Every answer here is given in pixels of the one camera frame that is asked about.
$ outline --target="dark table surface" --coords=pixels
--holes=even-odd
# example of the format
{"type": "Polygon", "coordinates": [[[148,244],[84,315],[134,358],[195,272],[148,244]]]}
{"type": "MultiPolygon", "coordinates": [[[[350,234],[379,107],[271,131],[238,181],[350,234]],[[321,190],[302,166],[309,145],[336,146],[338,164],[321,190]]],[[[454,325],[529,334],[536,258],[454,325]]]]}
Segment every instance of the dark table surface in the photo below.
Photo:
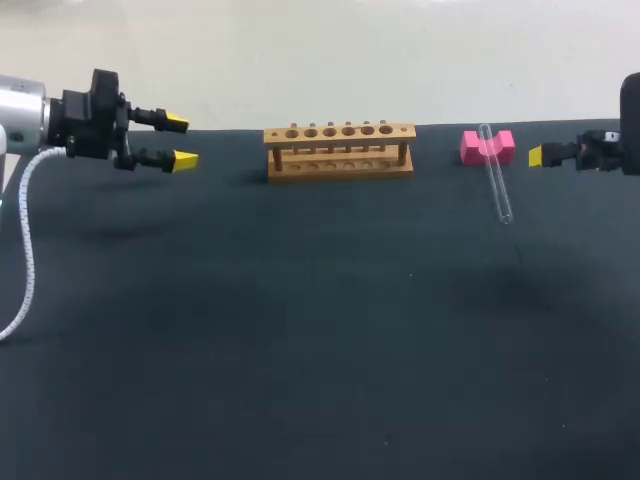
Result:
{"type": "Polygon", "coordinates": [[[413,180],[269,186],[260,132],[134,134],[194,174],[44,164],[0,478],[640,478],[640,179],[526,167],[616,122],[500,127],[510,227],[464,125],[418,129],[413,180]]]}

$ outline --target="wooden test tube rack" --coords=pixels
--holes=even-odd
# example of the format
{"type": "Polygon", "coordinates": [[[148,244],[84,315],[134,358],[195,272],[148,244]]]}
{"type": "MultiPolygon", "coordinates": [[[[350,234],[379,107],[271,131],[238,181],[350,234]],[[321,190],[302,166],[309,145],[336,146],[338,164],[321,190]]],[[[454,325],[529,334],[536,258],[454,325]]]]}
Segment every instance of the wooden test tube rack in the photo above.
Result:
{"type": "Polygon", "coordinates": [[[268,129],[269,181],[410,177],[415,140],[415,125],[384,122],[268,129]]]}

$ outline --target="pink foam block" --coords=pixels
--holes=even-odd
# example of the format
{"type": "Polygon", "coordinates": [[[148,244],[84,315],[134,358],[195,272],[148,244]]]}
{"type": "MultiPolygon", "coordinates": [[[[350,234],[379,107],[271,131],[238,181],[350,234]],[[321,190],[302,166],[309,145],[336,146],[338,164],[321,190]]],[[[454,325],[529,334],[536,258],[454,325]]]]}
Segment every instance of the pink foam block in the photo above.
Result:
{"type": "MultiPolygon", "coordinates": [[[[513,156],[516,153],[516,142],[513,135],[508,130],[498,132],[493,137],[493,149],[498,157],[500,165],[511,165],[513,156]]],[[[478,137],[478,132],[467,131],[462,136],[460,144],[460,157],[462,164],[467,166],[478,166],[486,163],[487,146],[478,137]]]]}

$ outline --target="cable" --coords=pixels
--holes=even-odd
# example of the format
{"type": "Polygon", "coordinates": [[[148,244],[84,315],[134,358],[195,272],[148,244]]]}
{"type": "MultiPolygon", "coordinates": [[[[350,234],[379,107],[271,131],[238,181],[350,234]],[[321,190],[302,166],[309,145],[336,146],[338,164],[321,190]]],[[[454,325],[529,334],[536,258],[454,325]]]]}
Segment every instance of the cable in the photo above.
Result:
{"type": "Polygon", "coordinates": [[[52,148],[51,150],[45,150],[33,157],[33,160],[29,162],[27,168],[24,169],[22,178],[20,179],[20,189],[18,191],[18,204],[20,207],[20,226],[22,227],[22,242],[24,244],[24,258],[27,264],[27,285],[24,291],[24,299],[22,300],[22,306],[15,316],[13,321],[0,332],[0,342],[11,335],[16,328],[22,323],[22,321],[29,313],[31,308],[31,302],[33,301],[33,294],[36,286],[36,266],[33,260],[33,247],[31,245],[31,229],[29,228],[29,210],[27,208],[27,192],[29,191],[29,181],[31,175],[40,163],[48,158],[53,157],[66,157],[67,151],[64,148],[52,148]]]}

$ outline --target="yellow fingertip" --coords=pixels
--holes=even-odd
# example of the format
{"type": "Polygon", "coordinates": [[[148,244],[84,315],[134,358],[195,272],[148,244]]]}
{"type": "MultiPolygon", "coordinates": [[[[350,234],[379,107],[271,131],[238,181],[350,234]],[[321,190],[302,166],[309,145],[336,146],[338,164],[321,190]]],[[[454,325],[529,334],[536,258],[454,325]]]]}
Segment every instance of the yellow fingertip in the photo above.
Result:
{"type": "Polygon", "coordinates": [[[198,165],[198,154],[196,153],[179,152],[177,150],[173,153],[176,157],[173,164],[173,173],[182,170],[192,170],[198,165]]]}
{"type": "Polygon", "coordinates": [[[187,125],[189,124],[189,120],[169,112],[167,112],[167,119],[171,120],[172,122],[186,123],[187,125]]]}
{"type": "Polygon", "coordinates": [[[542,145],[529,151],[529,168],[542,167],[542,145]]]}

